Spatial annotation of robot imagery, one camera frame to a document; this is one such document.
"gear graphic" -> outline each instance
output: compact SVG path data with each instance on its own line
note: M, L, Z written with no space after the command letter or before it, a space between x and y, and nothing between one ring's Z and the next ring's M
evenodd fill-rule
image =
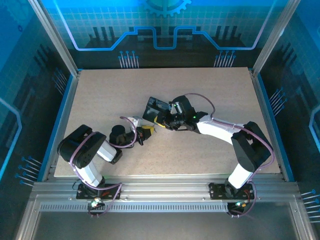
M166 18L171 17L175 13L180 14L180 10L187 9L186 5L191 4L191 0L141 0L144 9L149 11L149 14L156 14L157 17L162 15Z
M3 6L6 7L18 25L23 25L31 14L31 6L28 0L0 0L0 7Z

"white arm segment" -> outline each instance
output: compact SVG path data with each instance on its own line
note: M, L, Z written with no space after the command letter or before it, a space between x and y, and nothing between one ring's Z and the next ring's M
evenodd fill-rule
M253 172L245 170L239 163L228 177L229 183L236 189L241 188L251 177Z
M107 141L104 141L96 154L103 160L111 162L117 154L117 150L110 146Z
M96 154L105 161L111 162L116 153L117 150L104 141ZM97 187L100 184L102 175L97 171L93 161L91 161L86 167L81 169L76 167L76 169L83 180L89 185Z
M219 122L233 124L227 121L219 120ZM211 135L232 145L231 137L234 133L240 132L240 129L224 126L222 124L212 122L209 115L202 117L196 124L201 134Z
M93 161L91 161L86 167L81 169L76 167L76 169L83 180L89 185L96 187L100 184L102 175L97 171Z
M241 130L238 128L227 127L222 124L212 122L209 115L206 115L200 119L200 121L196 124L199 132L201 134L210 135L216 137L218 139L224 140L232 145L231 137L234 133L238 133ZM233 185L236 189L241 188L253 172L245 170L240 164L238 164L234 171L228 178L228 181L231 185Z

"blue enclosure wall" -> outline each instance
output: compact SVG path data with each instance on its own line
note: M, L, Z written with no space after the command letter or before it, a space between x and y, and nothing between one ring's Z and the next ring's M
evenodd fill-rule
M320 191L320 2L302 0L261 71L291 168Z
M252 67L287 0L44 0L78 68Z
M70 73L28 1L0 1L0 33L0 239L9 240L38 175ZM37 166L22 161L29 156Z

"enclosure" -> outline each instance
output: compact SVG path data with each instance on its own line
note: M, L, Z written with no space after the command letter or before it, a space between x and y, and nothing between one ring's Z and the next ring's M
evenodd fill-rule
M319 9L316 0L1 1L1 239L318 239ZM271 143L252 212L231 218L230 201L211 199L208 184L237 165L230 144L156 126L117 164L94 157L108 183L123 185L110 212L90 219L61 140L82 124L129 131L119 117L141 117L150 96L187 93L212 100L218 119L256 122Z

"circuit graphic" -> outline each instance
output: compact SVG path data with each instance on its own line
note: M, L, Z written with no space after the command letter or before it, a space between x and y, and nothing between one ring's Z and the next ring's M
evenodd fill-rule
M191 0L141 0L140 2L150 14L166 18L168 15L173 17L174 14L180 14L180 10L186 10L186 5L190 4Z

